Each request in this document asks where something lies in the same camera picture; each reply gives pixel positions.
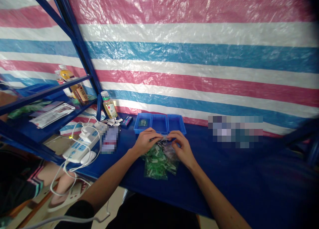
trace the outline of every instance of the slipper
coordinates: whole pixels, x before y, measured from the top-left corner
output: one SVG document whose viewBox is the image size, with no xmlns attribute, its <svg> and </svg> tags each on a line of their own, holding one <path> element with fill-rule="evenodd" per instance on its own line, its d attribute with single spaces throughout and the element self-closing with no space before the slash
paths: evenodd
<svg viewBox="0 0 319 229">
<path fill-rule="evenodd" d="M 81 188 L 82 188 L 82 183 L 81 182 L 77 182 L 70 190 L 69 190 L 69 194 L 66 198 L 66 200 L 64 202 L 61 202 L 59 204 L 55 204 L 55 205 L 51 205 L 51 203 L 48 206 L 48 212 L 54 212 L 57 211 L 73 202 L 75 202 L 76 200 L 78 200 L 83 193 L 88 189 L 88 186 L 86 185 L 85 189 L 83 190 L 83 192 L 81 192 Z"/>
</svg>

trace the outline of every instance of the power strip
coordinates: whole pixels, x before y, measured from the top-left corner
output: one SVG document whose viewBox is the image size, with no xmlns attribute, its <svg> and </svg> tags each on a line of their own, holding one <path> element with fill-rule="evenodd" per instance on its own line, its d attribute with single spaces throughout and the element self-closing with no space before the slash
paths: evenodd
<svg viewBox="0 0 319 229">
<path fill-rule="evenodd" d="M 65 151 L 63 157 L 72 163 L 80 163 L 81 159 L 89 152 L 89 149 L 91 150 L 97 141 L 99 141 L 97 131 L 93 130 L 91 137 L 95 137 L 92 143 L 88 143 L 82 138 L 79 138 L 77 141 L 80 143 L 75 142 L 71 147 L 68 148 L 68 150 Z"/>
</svg>

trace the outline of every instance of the blue metal shelf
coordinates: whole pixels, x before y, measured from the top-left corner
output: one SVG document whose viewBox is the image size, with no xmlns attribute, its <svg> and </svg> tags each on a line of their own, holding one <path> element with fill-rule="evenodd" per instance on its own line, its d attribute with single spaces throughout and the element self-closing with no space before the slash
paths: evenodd
<svg viewBox="0 0 319 229">
<path fill-rule="evenodd" d="M 81 36 L 79 26 L 72 12 L 69 1 L 54 0 L 59 10 L 60 16 L 56 13 L 53 7 L 51 7 L 46 0 L 36 1 L 43 7 L 43 9 L 49 14 L 49 16 L 51 16 L 52 19 L 61 27 L 61 29 L 70 37 L 87 75 L 75 79 L 71 82 L 67 82 L 65 84 L 33 94 L 29 97 L 22 98 L 14 103 L 0 107 L 0 115 L 10 113 L 13 110 L 18 109 L 24 105 L 30 104 L 48 95 L 57 93 L 64 88 L 67 88 L 73 84 L 82 82 L 87 79 L 90 80 L 91 85 L 97 96 L 99 96 L 100 92 L 102 91 L 102 87 L 94 70 L 93 64 L 90 59 L 90 55 Z M 56 100 L 64 101 L 66 103 L 71 104 L 69 99 L 65 99 L 64 97 L 59 97 Z M 10 145 L 13 145 L 14 147 L 31 152 L 37 156 L 42 157 L 45 160 L 53 161 L 59 164 L 61 163 L 61 157 L 57 156 L 50 148 L 43 145 L 42 142 L 48 139 L 52 134 L 57 133 L 59 129 L 61 129 L 68 122 L 70 122 L 79 114 L 81 114 L 92 104 L 96 103 L 96 101 L 97 100 L 90 101 L 89 104 L 85 106 L 76 106 L 76 110 L 74 112 L 48 125 L 44 129 L 38 129 L 34 124 L 30 123 L 30 118 L 28 117 L 28 115 L 25 115 L 14 121 L 8 121 L 8 123 L 4 123 L 0 120 L 0 135 L 3 136 L 2 140 L 4 140 L 6 143 Z"/>
<path fill-rule="evenodd" d="M 53 122 L 52 124 L 46 126 L 43 129 L 38 129 L 36 127 L 36 125 L 29 122 L 29 120 L 31 118 L 28 116 L 24 116 L 24 117 L 18 118 L 16 120 L 9 121 L 8 124 L 11 127 L 14 127 L 17 131 L 19 131 L 19 132 L 23 133 L 24 135 L 26 135 L 27 137 L 33 139 L 37 143 L 42 143 L 45 140 L 47 140 L 49 137 L 51 137 L 52 134 L 57 133 L 61 128 L 63 128 L 67 123 L 69 123 L 75 117 L 80 115 L 83 111 L 88 109 L 92 104 L 96 103 L 96 99 L 90 101 L 90 103 L 85 105 L 85 106 L 73 105 L 70 101 L 66 102 L 66 103 L 68 103 L 72 106 L 75 106 L 76 107 L 75 110 L 71 114 Z"/>
</svg>

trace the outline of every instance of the bottle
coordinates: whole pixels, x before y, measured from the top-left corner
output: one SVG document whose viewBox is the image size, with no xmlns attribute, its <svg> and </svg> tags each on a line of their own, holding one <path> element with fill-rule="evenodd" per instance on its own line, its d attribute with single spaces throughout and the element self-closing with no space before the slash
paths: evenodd
<svg viewBox="0 0 319 229">
<path fill-rule="evenodd" d="M 67 79 L 67 82 L 75 80 L 75 77 Z M 80 102 L 81 105 L 87 105 L 89 103 L 89 99 L 85 93 L 85 90 L 82 85 L 74 84 L 70 86 L 70 89 L 75 96 L 75 98 Z"/>
<path fill-rule="evenodd" d="M 74 78 L 74 75 L 72 74 L 72 72 L 70 70 L 68 70 L 64 64 L 60 64 L 59 68 L 61 69 L 60 75 L 64 79 L 65 82 L 67 82 L 67 80 L 70 78 Z M 71 92 L 71 94 L 72 94 L 73 98 L 76 98 L 73 91 Z"/>
<path fill-rule="evenodd" d="M 112 100 L 110 99 L 109 93 L 107 91 L 102 91 L 101 96 L 103 99 L 103 106 L 109 118 L 116 118 L 117 112 L 115 110 Z"/>
<path fill-rule="evenodd" d="M 63 78 L 61 78 L 61 75 L 60 75 L 61 70 L 56 70 L 56 71 L 54 71 L 54 73 L 56 74 L 56 80 L 57 80 L 57 82 L 58 82 L 59 84 L 64 84 L 65 81 L 64 81 Z M 68 97 L 71 97 L 71 98 L 73 97 L 73 95 L 72 95 L 72 93 L 71 93 L 71 91 L 70 91 L 69 88 L 63 89 L 63 91 L 64 91 L 64 93 L 65 93 Z"/>
</svg>

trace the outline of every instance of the blue plastic tray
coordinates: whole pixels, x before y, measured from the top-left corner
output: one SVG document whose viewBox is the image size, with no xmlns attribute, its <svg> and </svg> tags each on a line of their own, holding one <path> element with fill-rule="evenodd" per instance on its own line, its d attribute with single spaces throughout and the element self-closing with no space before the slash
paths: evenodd
<svg viewBox="0 0 319 229">
<path fill-rule="evenodd" d="M 146 126 L 141 125 L 141 120 L 146 120 Z M 183 121 L 183 117 L 178 114 L 150 114 L 139 113 L 136 117 L 134 131 L 136 134 L 140 134 L 149 127 L 153 128 L 156 132 L 167 135 L 171 131 L 179 130 L 183 135 L 186 135 L 186 129 Z"/>
<path fill-rule="evenodd" d="M 147 122 L 146 126 L 139 126 L 141 125 L 141 120 L 146 120 Z M 152 114 L 139 113 L 136 117 L 136 121 L 134 125 L 135 133 L 140 134 L 140 132 L 143 132 L 145 129 L 148 129 L 149 127 L 152 127 Z"/>
<path fill-rule="evenodd" d="M 178 114 L 168 114 L 168 132 L 179 130 L 183 135 L 186 135 L 186 129 L 183 121 L 183 117 Z"/>
<path fill-rule="evenodd" d="M 160 134 L 168 134 L 167 117 L 165 114 L 152 114 L 152 128 Z"/>
<path fill-rule="evenodd" d="M 23 97 L 28 97 L 32 94 L 35 94 L 35 93 L 39 93 L 43 90 L 46 90 L 48 88 L 52 88 L 56 85 L 54 84 L 35 84 L 35 85 L 31 85 L 31 86 L 28 86 L 28 87 L 25 87 L 25 88 L 22 88 L 22 89 L 17 89 L 16 91 L 21 94 Z M 45 97 L 45 99 L 49 99 L 49 100 L 53 100 L 55 98 L 58 98 L 59 96 L 63 95 L 64 92 L 63 90 L 57 92 L 57 93 L 54 93 L 54 94 L 51 94 L 47 97 Z"/>
</svg>

